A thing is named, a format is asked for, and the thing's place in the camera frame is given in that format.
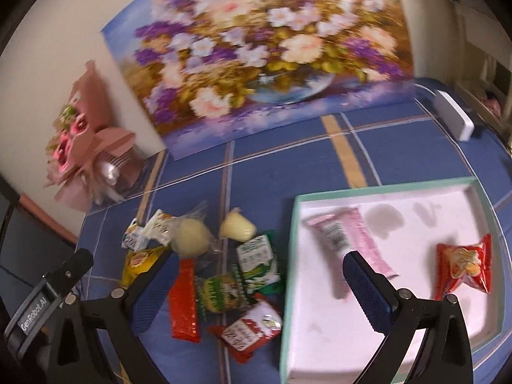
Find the white orange snack packet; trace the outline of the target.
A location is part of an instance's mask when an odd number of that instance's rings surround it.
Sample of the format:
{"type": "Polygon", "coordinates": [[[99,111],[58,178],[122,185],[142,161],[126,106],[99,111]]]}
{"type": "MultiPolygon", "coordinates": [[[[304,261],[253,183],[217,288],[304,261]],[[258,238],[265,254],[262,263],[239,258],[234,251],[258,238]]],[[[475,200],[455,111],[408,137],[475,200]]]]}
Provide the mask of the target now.
{"type": "Polygon", "coordinates": [[[158,209],[142,228],[141,234],[148,240],[155,240],[160,245],[169,246],[175,231],[177,217],[158,209]]]}

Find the round green cake packet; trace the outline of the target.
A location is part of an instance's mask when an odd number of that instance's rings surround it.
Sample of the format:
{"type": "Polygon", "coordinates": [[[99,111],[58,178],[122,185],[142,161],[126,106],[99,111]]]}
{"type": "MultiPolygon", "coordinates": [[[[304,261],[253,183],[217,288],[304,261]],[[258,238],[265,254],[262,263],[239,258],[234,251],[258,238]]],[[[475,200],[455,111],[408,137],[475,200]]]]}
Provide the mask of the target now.
{"type": "Polygon", "coordinates": [[[203,278],[194,279],[196,302],[200,314],[223,314],[236,309],[247,309],[254,299],[246,292],[242,276],[236,266],[232,269],[203,278]]]}

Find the long red snack packet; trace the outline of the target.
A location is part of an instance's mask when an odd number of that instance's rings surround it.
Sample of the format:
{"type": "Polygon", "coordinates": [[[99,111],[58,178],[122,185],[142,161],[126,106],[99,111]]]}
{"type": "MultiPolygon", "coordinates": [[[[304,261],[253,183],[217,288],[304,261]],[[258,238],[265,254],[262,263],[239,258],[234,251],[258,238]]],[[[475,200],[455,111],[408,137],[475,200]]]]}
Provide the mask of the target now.
{"type": "Polygon", "coordinates": [[[178,277],[169,290],[168,300],[173,338],[199,343],[194,266],[194,258],[180,260],[178,277]]]}

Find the red white milk biscuit packet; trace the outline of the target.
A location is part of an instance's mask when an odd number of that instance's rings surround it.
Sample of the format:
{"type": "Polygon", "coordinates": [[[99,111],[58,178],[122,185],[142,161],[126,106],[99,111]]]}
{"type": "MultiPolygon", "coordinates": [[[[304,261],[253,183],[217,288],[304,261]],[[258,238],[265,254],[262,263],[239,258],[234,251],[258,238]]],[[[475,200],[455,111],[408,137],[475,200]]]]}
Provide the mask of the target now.
{"type": "Polygon", "coordinates": [[[207,328],[240,364],[247,363],[257,349],[273,341],[283,327],[279,311],[261,293],[255,298],[255,304],[235,322],[207,328]]]}

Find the red crisps bag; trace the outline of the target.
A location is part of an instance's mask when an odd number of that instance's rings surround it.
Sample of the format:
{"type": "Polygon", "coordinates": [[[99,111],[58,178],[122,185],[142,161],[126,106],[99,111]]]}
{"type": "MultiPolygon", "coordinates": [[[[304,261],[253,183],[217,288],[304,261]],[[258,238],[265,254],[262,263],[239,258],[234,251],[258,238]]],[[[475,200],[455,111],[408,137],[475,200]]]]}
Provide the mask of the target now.
{"type": "Polygon", "coordinates": [[[461,284],[490,294],[492,288],[492,236],[477,244],[436,246],[436,285],[433,299],[440,301],[461,284]]]}

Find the clear round bun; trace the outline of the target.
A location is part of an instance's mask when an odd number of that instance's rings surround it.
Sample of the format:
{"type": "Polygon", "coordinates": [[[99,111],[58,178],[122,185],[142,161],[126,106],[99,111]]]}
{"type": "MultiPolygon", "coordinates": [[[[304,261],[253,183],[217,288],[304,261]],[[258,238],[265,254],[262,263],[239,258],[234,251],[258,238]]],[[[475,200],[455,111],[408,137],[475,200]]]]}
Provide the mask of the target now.
{"type": "Polygon", "coordinates": [[[181,259],[221,253],[219,240],[206,226],[206,210],[206,201],[202,201],[190,212],[171,220],[171,247],[181,259]]]}

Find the pink wrapped flower bouquet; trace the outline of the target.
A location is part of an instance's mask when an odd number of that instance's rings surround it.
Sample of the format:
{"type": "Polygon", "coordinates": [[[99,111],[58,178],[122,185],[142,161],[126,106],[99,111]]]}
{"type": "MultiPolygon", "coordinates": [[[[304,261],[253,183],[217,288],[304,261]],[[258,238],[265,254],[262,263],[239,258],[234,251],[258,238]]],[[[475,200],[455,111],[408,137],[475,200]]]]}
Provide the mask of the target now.
{"type": "Polygon", "coordinates": [[[58,187],[57,202],[88,212],[92,204],[121,202],[136,185],[144,168],[136,135],[114,125],[107,86],[94,61],[74,82],[54,128],[46,146],[46,185],[58,187]]]}

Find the pink snack packet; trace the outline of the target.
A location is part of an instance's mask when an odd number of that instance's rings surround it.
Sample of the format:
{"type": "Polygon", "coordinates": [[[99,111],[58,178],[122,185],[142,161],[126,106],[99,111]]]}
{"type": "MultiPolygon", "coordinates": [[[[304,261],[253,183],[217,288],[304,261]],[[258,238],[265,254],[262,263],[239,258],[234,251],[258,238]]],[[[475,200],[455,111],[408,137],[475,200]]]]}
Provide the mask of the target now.
{"type": "Polygon", "coordinates": [[[347,253],[358,252],[375,272],[387,278],[397,275],[384,260],[357,207],[343,207],[335,212],[318,214],[305,219],[303,223],[316,233],[323,246],[337,256],[340,264],[347,253]]]}

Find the white rectangular device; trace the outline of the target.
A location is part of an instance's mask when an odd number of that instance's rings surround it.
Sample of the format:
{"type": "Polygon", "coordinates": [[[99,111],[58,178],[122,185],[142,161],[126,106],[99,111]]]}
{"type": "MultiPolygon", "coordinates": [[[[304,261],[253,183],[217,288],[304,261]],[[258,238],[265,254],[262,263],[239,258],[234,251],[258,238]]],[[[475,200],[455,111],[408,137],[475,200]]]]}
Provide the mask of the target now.
{"type": "Polygon", "coordinates": [[[438,90],[434,96],[433,106],[456,140],[462,142],[470,140],[475,124],[450,94],[438,90]]]}

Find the yellow jelly cup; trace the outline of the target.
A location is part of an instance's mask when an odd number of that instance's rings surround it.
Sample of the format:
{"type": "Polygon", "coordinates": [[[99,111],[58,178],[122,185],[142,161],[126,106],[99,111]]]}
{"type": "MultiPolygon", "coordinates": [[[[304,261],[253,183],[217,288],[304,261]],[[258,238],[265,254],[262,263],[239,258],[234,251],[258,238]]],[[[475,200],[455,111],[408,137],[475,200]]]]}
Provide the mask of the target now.
{"type": "Polygon", "coordinates": [[[256,225],[243,216],[239,208],[234,208],[220,224],[219,237],[245,243],[255,237],[256,232],[256,225]]]}

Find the white green cracker packet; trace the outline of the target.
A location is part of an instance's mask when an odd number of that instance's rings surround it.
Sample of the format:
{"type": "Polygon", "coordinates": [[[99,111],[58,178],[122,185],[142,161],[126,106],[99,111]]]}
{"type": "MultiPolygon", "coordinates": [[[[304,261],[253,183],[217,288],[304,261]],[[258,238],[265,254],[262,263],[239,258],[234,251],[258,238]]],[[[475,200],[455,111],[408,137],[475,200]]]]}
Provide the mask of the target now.
{"type": "Polygon", "coordinates": [[[145,235],[144,227],[133,219],[122,236],[121,246],[131,252],[140,252],[148,247],[149,238],[145,235]]]}

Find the green white biscuit packet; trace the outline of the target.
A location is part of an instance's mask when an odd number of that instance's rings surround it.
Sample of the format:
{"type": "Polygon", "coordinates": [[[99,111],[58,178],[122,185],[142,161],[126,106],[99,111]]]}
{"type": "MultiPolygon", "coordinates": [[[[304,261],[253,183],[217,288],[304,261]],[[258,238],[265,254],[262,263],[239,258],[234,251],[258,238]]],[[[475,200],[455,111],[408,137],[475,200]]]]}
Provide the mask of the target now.
{"type": "Polygon", "coordinates": [[[252,296],[278,294],[282,290],[279,262],[273,243],[273,231],[262,234],[236,247],[239,274],[245,292],[252,296]]]}

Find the floral oil painting canvas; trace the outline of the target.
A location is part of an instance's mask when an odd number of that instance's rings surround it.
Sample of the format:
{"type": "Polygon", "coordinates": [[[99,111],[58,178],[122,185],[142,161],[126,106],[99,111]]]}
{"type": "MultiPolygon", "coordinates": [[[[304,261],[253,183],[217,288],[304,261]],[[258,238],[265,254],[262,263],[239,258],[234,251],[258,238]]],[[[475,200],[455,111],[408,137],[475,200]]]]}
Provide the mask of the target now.
{"type": "Polygon", "coordinates": [[[412,89],[400,0],[134,0],[101,33],[177,160],[412,89]]]}

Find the blue plaid tablecloth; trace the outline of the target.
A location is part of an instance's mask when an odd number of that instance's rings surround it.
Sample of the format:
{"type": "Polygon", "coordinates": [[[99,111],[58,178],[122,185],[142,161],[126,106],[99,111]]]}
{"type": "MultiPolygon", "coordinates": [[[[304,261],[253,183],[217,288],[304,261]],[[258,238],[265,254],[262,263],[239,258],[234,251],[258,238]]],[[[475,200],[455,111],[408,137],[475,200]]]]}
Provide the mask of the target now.
{"type": "Polygon", "coordinates": [[[471,140],[454,140],[432,105],[439,88],[440,82],[420,79],[410,102],[325,115],[182,160],[153,157],[156,179],[147,189],[84,220],[78,244],[93,253],[94,265],[81,283],[83,298],[102,298],[116,287],[126,255],[123,232],[134,217],[147,219],[157,209],[184,213],[205,204],[206,222],[216,231],[238,207],[259,229],[273,232],[279,262],[286,264],[294,199],[354,186],[351,169],[366,186],[476,176],[502,236],[510,238],[511,158],[483,125],[471,140]]]}

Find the yellow chips bag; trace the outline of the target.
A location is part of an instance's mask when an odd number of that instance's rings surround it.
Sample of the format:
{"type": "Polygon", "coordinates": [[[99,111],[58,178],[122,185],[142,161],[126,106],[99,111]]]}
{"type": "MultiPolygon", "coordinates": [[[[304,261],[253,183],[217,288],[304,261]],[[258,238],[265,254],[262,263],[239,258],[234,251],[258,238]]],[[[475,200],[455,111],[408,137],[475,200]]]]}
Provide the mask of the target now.
{"type": "Polygon", "coordinates": [[[149,271],[160,256],[167,251],[169,251],[168,247],[159,246],[138,252],[128,252],[119,286],[127,289],[138,275],[149,271]]]}

